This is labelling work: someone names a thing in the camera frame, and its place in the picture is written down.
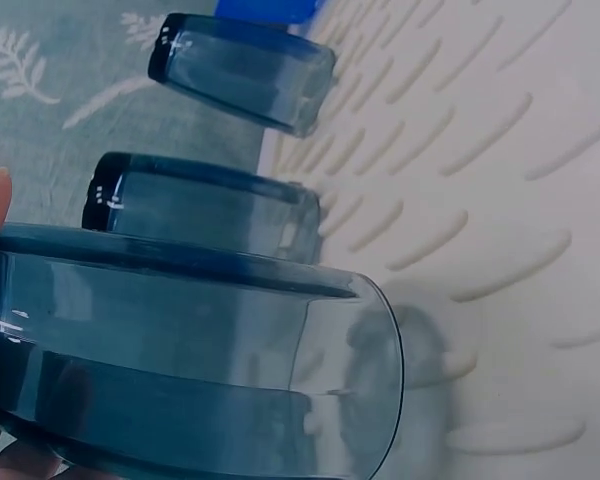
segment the leaf print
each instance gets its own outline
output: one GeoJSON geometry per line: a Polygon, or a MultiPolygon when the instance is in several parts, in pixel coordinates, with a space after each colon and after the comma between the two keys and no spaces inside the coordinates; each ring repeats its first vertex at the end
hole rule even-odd
{"type": "Polygon", "coordinates": [[[13,53],[15,53],[16,55],[19,54],[20,50],[22,50],[27,44],[27,40],[29,40],[29,32],[24,32],[20,36],[20,39],[18,40],[18,43],[16,43],[16,46],[13,47],[13,53]]]}
{"type": "Polygon", "coordinates": [[[62,129],[75,127],[85,118],[89,118],[98,110],[104,108],[109,103],[122,95],[129,95],[137,90],[157,85],[146,75],[127,78],[118,83],[115,83],[92,97],[85,105],[76,110],[62,125],[62,129]]]}
{"type": "Polygon", "coordinates": [[[125,43],[139,43],[142,51],[151,48],[160,33],[160,27],[165,18],[167,18],[166,15],[152,15],[147,20],[135,13],[123,13],[120,23],[128,25],[125,43]]]}
{"type": "Polygon", "coordinates": [[[13,62],[13,59],[10,57],[2,57],[0,58],[0,68],[9,65],[11,62],[13,62]]]}
{"type": "Polygon", "coordinates": [[[2,98],[20,97],[25,93],[27,93],[27,87],[25,87],[24,85],[15,85],[4,90],[2,92],[2,98]]]}
{"type": "Polygon", "coordinates": [[[3,80],[3,81],[6,80],[8,82],[11,79],[19,80],[18,79],[18,70],[16,70],[16,69],[3,70],[0,72],[0,80],[3,80]]]}
{"type": "Polygon", "coordinates": [[[0,45],[7,41],[7,27],[0,27],[0,45]]]}
{"type": "Polygon", "coordinates": [[[123,13],[122,14],[122,25],[131,25],[132,23],[137,23],[138,15],[135,13],[123,13]]]}
{"type": "Polygon", "coordinates": [[[16,43],[16,32],[11,32],[9,34],[9,38],[7,39],[7,43],[4,46],[7,50],[13,49],[13,45],[16,43]]]}
{"type": "Polygon", "coordinates": [[[33,60],[36,58],[36,54],[38,53],[38,48],[40,48],[39,43],[34,43],[31,45],[24,58],[22,59],[22,68],[27,69],[33,63],[33,60]]]}
{"type": "Polygon", "coordinates": [[[40,44],[36,42],[30,45],[24,57],[20,58],[20,52],[25,49],[28,40],[29,32],[18,37],[15,31],[9,33],[6,27],[0,28],[0,81],[6,83],[2,98],[28,94],[46,104],[58,103],[59,98],[44,95],[36,88],[47,66],[44,57],[38,58],[40,44]]]}
{"type": "Polygon", "coordinates": [[[44,68],[47,66],[47,61],[44,58],[38,60],[36,66],[31,70],[31,85],[34,87],[38,85],[38,82],[42,79],[44,74],[44,68]]]}

